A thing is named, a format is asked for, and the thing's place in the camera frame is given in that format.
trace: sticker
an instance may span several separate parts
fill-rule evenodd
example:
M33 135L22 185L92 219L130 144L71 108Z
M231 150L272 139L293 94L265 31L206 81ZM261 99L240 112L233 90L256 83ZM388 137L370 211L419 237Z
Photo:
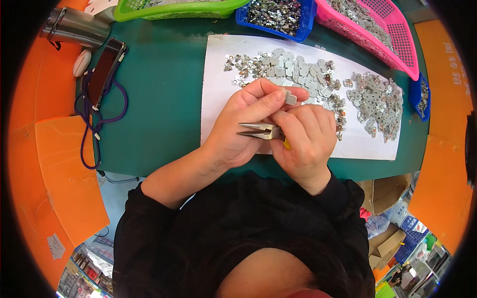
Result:
M48 246L52 252L53 260L61 259L66 248L64 248L63 243L61 243L56 233L54 233L53 236L46 237L46 240L48 241Z

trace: blue plastic basket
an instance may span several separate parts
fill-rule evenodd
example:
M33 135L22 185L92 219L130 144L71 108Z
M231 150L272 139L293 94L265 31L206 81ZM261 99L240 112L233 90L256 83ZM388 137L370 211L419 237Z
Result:
M399 264L401 265L404 264L404 262L411 255L411 253L417 247L417 245L421 242L421 240L427 236L427 234L429 233L429 229L426 229L424 233L419 233L415 231L405 231L405 232L406 232L406 238L404 238L403 240L404 245L401 245L401 247L398 249L398 251L394 255L396 261L398 261Z
M429 92L427 107L424 110L424 117L421 116L421 113L419 113L417 109L417 105L421 102L421 80L424 81L425 85L427 86L427 91ZM411 78L409 78L409 102L416 110L422 122L425 122L429 119L431 114L431 89L429 88L429 84L427 83L425 77L422 75L422 72L419 73L419 79L417 81L413 81Z
M235 21L237 24L242 26L247 26L262 30L268 33L272 33L283 38L289 39L291 41L303 42L310 34L311 29L313 28L313 22L316 15L317 4L315 0L300 0L301 3L301 16L300 16L300 26L297 29L297 34L292 37L288 34L282 33L280 31L272 30L265 28L259 25L250 24L247 22L247 12L249 10L249 3L238 8L235 13Z

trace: pink plastic basket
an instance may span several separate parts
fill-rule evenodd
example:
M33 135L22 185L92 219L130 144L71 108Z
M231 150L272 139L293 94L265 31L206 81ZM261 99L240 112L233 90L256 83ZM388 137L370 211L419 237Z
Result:
M315 20L319 24L349 38L389 67L404 71L414 81L419 79L419 65L411 31L404 15L391 0L357 1L369 10L376 23L391 35L391 43L399 57L364 28L335 11L326 0L315 1L318 4Z

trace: green workbench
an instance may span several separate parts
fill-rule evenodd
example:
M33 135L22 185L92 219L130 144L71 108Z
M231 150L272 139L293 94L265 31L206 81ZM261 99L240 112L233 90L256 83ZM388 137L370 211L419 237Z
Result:
M116 79L129 97L129 108L120 121L105 124L100 131L101 165L109 172L146 177L159 167L200 146L202 78L209 34L240 34L277 38L263 31L238 26L229 19L137 19L112 23L110 37L127 43L129 52ZM410 24L418 52L420 71L427 77L421 46ZM389 69L383 62L345 37L317 23L304 44L318 44L327 51L351 59L392 77L405 93L409 77ZM93 54L96 65L102 49ZM123 96L113 87L103 99L104 119L117 116ZM394 161L331 158L329 167L338 178L355 181L388 177L421 168L429 122L413 113L404 95L404 114L397 158ZM253 170L260 176L287 180L289 177L271 155L255 155L246 165L230 171Z

